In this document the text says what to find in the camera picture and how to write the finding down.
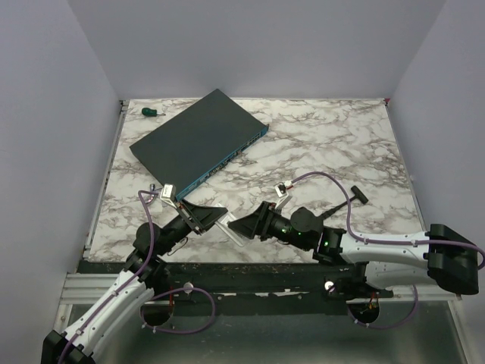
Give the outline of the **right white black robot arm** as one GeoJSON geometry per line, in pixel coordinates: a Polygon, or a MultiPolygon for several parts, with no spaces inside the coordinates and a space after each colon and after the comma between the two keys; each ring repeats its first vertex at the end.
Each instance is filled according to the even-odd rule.
{"type": "Polygon", "coordinates": [[[458,295],[479,291],[478,272],[483,262],[470,240],[444,224],[428,231],[403,235],[352,233],[324,225],[321,216],[301,207],[289,218],[273,204],[263,202],[253,213],[232,221],[229,229],[248,239],[278,239],[310,251],[322,265],[351,265],[349,277],[357,297],[392,286],[435,284],[458,295]]]}

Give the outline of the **white remote control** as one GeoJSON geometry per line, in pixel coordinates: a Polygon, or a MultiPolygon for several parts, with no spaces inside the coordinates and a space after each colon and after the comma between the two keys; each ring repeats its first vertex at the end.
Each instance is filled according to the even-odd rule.
{"type": "Polygon", "coordinates": [[[229,228],[229,223],[236,220],[236,217],[230,210],[220,217],[217,222],[215,223],[237,246],[244,247],[245,241],[243,237],[238,235],[238,233],[234,232],[229,228]]]}

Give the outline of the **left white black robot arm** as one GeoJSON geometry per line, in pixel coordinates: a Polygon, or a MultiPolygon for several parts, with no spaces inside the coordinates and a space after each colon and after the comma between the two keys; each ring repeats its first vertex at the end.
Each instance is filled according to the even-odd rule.
{"type": "Polygon", "coordinates": [[[166,262],[161,259],[190,233],[205,233],[224,217],[227,209],[182,201],[181,213],[159,227],[153,221],[139,226],[134,250],[114,283],[91,308],[62,332],[51,331],[42,343],[43,363],[94,363],[127,319],[148,301],[171,299],[182,288],[171,286],[166,262]]]}

